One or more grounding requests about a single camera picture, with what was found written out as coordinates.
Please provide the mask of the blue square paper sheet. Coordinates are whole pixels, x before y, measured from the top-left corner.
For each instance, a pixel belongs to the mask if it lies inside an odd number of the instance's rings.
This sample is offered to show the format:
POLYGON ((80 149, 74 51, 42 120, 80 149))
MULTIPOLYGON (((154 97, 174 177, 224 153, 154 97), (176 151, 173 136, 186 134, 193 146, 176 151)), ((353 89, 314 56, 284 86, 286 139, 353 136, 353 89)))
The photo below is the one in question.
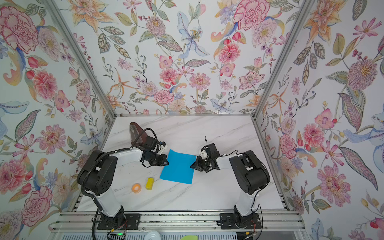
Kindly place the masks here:
POLYGON ((191 185, 194 177, 194 169, 191 165, 197 156, 169 151, 167 160, 169 164, 163 168, 161 180, 191 185))

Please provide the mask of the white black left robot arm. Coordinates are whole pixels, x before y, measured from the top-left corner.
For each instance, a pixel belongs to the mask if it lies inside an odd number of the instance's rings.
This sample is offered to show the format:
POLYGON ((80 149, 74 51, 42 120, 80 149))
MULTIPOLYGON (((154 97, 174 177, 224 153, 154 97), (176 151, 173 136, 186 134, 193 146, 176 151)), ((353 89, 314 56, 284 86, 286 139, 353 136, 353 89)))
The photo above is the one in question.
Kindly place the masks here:
POLYGON ((116 168, 131 164, 148 162, 150 166, 164 167, 169 164, 164 151, 165 142, 150 138, 146 144, 110 152, 96 150, 91 153, 77 177, 83 196, 89 197, 98 210, 109 218, 115 218, 124 212, 117 201, 111 185, 116 168))

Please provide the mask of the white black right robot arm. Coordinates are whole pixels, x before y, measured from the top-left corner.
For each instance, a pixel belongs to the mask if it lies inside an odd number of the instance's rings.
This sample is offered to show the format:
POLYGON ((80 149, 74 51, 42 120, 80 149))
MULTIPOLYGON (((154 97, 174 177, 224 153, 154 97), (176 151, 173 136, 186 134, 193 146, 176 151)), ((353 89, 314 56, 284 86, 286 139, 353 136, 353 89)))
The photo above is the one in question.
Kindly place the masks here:
POLYGON ((256 197, 270 183, 270 174, 253 151, 220 154, 215 144, 204 146, 191 169, 209 173, 212 170, 232 170, 243 193, 234 206, 234 214, 240 222, 248 221, 254 214, 256 197))

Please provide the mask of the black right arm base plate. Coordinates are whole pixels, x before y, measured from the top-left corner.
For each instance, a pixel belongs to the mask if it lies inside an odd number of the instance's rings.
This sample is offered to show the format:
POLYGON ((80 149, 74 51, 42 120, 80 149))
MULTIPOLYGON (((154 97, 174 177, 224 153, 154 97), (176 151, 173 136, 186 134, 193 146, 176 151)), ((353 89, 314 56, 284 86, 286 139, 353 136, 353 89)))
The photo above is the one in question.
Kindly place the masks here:
POLYGON ((217 225, 222 230, 261 230, 262 221, 257 213, 242 217, 235 213, 222 213, 217 225))

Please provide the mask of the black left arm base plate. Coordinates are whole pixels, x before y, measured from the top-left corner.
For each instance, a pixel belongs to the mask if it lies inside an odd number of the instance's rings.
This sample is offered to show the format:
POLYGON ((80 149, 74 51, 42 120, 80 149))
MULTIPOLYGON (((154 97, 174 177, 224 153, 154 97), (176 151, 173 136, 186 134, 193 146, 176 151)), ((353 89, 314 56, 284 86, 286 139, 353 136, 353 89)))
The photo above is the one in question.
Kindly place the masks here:
POLYGON ((124 216, 117 215, 114 218, 106 217, 101 214, 98 222, 97 230, 116 230, 118 228, 123 230, 138 230, 141 214, 126 214, 124 216))

